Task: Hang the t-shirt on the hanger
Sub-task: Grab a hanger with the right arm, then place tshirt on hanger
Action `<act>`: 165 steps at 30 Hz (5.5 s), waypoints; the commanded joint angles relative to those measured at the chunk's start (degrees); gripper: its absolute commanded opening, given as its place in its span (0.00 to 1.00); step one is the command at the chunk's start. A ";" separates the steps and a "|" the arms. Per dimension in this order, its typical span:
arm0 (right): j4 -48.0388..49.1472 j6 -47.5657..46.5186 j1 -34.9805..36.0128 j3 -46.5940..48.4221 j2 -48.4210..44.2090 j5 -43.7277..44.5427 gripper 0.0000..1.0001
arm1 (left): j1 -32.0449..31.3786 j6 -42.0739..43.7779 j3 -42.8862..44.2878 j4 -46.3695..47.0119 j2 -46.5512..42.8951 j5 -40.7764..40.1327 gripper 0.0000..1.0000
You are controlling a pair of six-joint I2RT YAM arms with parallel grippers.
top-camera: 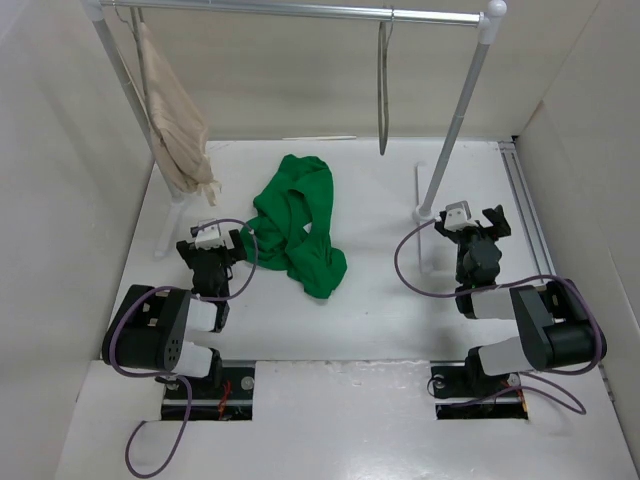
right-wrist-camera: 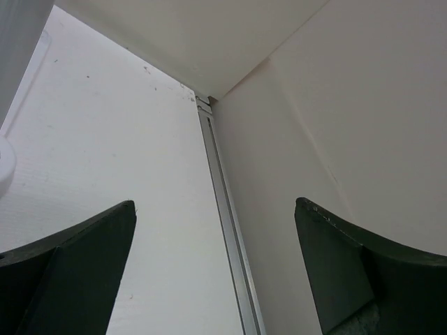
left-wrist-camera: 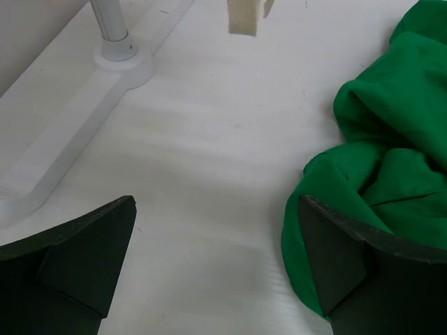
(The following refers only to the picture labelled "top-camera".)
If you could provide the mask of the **green t shirt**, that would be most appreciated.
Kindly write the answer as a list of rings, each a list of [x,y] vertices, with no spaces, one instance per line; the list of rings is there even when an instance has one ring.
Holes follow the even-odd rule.
[[[248,260],[284,271],[309,296],[328,299],[347,271],[345,254],[331,241],[329,166],[316,156],[284,156],[253,206],[256,216],[241,230]]]

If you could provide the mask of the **grey clothes hanger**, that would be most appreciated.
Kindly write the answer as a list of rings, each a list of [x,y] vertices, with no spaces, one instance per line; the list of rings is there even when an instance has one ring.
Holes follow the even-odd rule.
[[[391,8],[390,19],[381,21],[378,25],[376,92],[378,148],[381,156],[386,153],[389,139],[388,50],[394,29],[394,19],[395,9]]]

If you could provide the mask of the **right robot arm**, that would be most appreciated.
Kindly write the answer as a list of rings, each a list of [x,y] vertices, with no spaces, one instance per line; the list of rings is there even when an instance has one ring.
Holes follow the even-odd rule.
[[[591,319],[573,282],[544,277],[535,286],[500,287],[502,252],[497,241],[511,235],[503,207],[482,214],[490,224],[471,217],[468,203],[445,207],[434,229],[457,246],[455,303],[468,319],[513,320],[517,335],[468,351],[464,368],[453,375],[470,395],[497,391],[510,375],[553,371],[562,367],[599,362],[607,353],[604,333]]]

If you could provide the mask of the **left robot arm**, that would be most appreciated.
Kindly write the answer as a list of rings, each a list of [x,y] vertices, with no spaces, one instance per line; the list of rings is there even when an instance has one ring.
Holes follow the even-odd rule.
[[[217,226],[179,241],[176,249],[192,272],[192,288],[129,287],[102,343],[101,357],[126,371],[145,370],[188,378],[201,396],[222,387],[220,353],[197,345],[186,335],[219,333],[229,315],[232,267],[248,259],[238,229],[226,243]]]

